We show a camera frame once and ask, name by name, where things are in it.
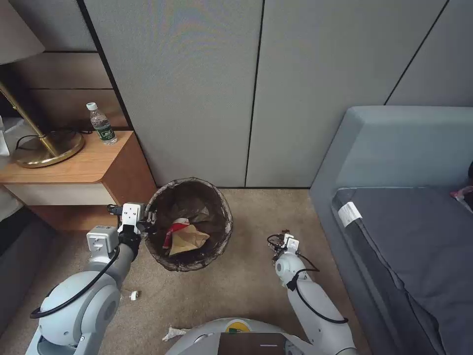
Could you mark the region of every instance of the lamp shade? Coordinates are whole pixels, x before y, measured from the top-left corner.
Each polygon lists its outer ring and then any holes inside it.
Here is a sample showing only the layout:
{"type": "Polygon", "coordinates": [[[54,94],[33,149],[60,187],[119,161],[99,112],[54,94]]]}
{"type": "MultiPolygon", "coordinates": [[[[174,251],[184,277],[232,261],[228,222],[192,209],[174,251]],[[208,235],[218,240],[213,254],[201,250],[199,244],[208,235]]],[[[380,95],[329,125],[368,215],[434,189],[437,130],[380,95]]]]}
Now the lamp shade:
{"type": "Polygon", "coordinates": [[[7,0],[0,0],[0,64],[44,51],[44,46],[7,0]]]}

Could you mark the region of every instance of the brown paper bag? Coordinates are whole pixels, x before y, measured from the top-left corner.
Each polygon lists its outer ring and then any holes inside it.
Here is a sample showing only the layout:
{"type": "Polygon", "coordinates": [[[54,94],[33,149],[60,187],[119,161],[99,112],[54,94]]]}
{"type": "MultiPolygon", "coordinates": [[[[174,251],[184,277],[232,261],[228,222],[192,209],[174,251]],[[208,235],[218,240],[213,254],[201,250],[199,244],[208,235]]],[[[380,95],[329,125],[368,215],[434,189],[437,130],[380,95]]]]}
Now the brown paper bag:
{"type": "Polygon", "coordinates": [[[199,232],[193,225],[180,229],[172,234],[172,247],[169,255],[178,254],[183,251],[198,249],[210,236],[199,232]]]}

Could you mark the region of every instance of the nightstand drawer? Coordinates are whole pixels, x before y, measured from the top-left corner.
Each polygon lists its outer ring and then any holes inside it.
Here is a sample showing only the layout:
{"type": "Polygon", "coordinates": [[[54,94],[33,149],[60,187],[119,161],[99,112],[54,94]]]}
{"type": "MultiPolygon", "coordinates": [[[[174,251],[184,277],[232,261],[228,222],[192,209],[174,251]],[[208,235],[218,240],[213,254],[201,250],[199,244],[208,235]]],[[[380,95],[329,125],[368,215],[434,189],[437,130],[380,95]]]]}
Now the nightstand drawer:
{"type": "Polygon", "coordinates": [[[95,184],[6,184],[26,205],[108,205],[115,201],[104,185],[95,184]]]}

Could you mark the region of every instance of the mattress label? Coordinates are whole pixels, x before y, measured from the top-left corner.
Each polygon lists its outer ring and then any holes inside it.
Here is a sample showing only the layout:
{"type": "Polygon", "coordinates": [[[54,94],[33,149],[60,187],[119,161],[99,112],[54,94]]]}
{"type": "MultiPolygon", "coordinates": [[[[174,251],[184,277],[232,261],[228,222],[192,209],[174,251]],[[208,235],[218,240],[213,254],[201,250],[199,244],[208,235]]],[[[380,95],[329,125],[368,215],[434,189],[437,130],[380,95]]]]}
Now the mattress label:
{"type": "Polygon", "coordinates": [[[338,216],[340,217],[344,227],[354,220],[361,218],[361,214],[358,212],[355,204],[351,201],[347,202],[338,210],[338,216]]]}

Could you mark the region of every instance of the wooden nightstand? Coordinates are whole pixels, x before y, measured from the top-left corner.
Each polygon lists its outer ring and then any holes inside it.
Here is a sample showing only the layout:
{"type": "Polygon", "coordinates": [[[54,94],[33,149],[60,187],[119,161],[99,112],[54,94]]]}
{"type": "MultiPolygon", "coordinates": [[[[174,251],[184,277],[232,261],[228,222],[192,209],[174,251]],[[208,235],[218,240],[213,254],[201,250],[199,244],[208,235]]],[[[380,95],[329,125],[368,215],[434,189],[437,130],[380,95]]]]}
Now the wooden nightstand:
{"type": "Polygon", "coordinates": [[[116,224],[106,205],[147,203],[156,192],[136,135],[116,132],[118,142],[103,144],[97,134],[84,135],[84,148],[59,164],[0,171],[0,184],[58,230],[88,230],[116,224]]]}

